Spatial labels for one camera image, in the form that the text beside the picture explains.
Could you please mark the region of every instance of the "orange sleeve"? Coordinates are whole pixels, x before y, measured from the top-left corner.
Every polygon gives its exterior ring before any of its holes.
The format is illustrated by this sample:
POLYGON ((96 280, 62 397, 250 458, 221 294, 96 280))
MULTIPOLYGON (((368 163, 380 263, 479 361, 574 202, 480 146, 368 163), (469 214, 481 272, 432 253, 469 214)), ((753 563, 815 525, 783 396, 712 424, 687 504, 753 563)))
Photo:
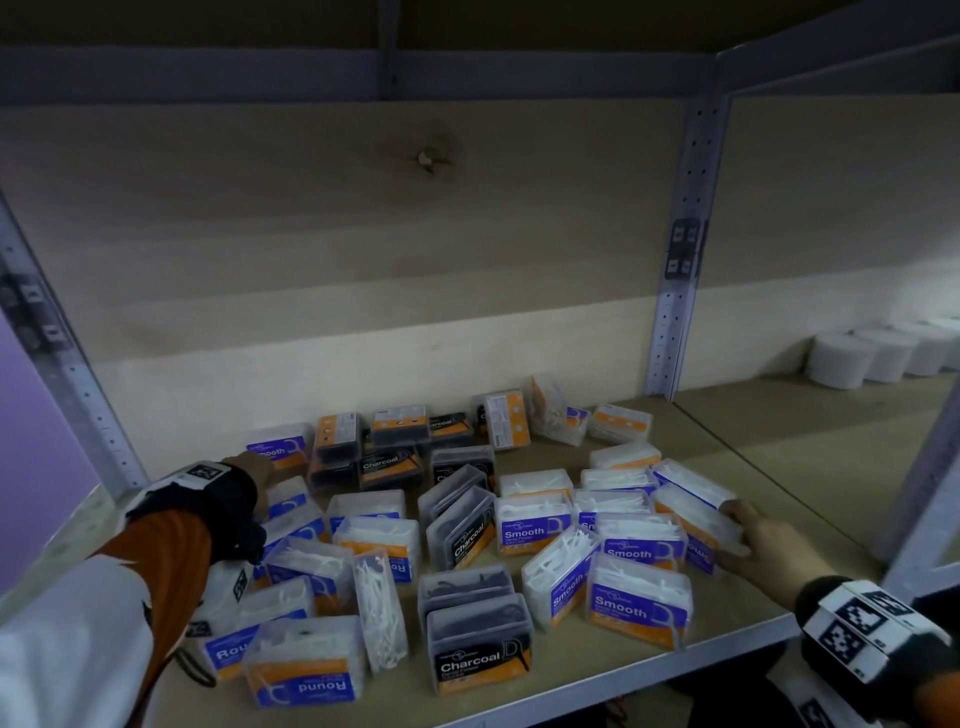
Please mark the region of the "orange sleeve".
POLYGON ((934 678, 917 690, 914 702, 929 728, 960 728, 960 672, 934 678))
POLYGON ((144 516, 97 553, 126 562, 150 591, 144 616, 154 649, 137 697, 138 713, 200 603, 210 569, 210 533, 199 516, 161 511, 144 516))

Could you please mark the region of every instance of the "hand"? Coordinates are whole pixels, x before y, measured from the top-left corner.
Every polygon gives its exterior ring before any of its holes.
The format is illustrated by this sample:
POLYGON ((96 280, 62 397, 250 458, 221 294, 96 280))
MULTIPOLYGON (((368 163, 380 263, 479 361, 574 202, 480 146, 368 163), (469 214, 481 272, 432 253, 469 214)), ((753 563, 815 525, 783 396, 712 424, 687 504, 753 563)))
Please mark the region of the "hand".
POLYGON ((270 482, 270 476, 274 472, 274 461, 266 455, 258 455, 255 452, 244 450, 239 455, 225 457, 222 461, 224 465, 233 465, 245 471, 256 484, 256 506, 253 512, 256 516, 265 521, 267 518, 267 483, 270 482))
POLYGON ((820 576, 836 571, 789 523, 761 514, 747 500, 728 500, 720 512, 743 526, 751 554, 717 552, 717 564, 742 576, 781 607, 793 611, 800 590, 820 576))

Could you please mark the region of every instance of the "white roll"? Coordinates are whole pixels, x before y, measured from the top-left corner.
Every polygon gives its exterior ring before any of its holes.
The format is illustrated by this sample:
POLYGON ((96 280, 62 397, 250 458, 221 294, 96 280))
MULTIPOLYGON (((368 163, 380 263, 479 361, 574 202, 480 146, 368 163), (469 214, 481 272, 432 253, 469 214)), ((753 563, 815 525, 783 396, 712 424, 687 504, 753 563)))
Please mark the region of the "white roll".
POLYGON ((864 378, 870 381, 900 381, 920 338, 889 328, 857 328, 853 335, 879 345, 864 378))
POLYGON ((933 321, 929 323, 933 324, 935 327, 956 331, 957 340, 954 342, 953 349, 950 350, 950 353, 947 356, 947 363, 944 364, 944 366, 948 369, 960 370, 960 318, 933 319, 933 321))
POLYGON ((813 350, 806 360, 806 375, 833 389, 856 389, 874 361, 879 345, 846 333, 822 333, 813 337, 813 350))
POLYGON ((940 372, 957 340, 957 332, 930 324, 896 324, 894 329, 920 339, 906 366, 906 372, 913 376, 933 376, 940 372))

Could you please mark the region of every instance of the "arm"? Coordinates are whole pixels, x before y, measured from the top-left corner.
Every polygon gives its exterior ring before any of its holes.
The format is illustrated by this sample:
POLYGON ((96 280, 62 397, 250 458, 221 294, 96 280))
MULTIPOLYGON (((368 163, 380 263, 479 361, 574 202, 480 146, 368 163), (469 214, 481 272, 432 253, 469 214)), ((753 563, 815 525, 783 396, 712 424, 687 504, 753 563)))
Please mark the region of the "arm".
POLYGON ((125 530, 0 628, 0 725, 139 724, 210 564, 236 548, 271 468, 252 453, 224 462, 217 497, 155 491, 125 530))
POLYGON ((960 656, 943 630, 880 587, 838 575, 788 523, 743 500, 721 511, 743 525, 751 554, 722 553, 720 565, 796 614, 807 663, 855 710, 930 728, 960 723, 960 656), (880 627, 884 649, 861 639, 876 640, 880 627))

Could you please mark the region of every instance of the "purple wall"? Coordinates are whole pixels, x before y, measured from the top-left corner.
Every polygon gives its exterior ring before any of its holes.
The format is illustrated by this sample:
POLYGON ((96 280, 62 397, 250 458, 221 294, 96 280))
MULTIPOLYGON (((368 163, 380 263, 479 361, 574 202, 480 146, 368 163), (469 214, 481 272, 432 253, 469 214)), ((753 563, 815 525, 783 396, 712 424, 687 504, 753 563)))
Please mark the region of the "purple wall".
POLYGON ((99 482, 0 315, 0 594, 16 583, 99 482))

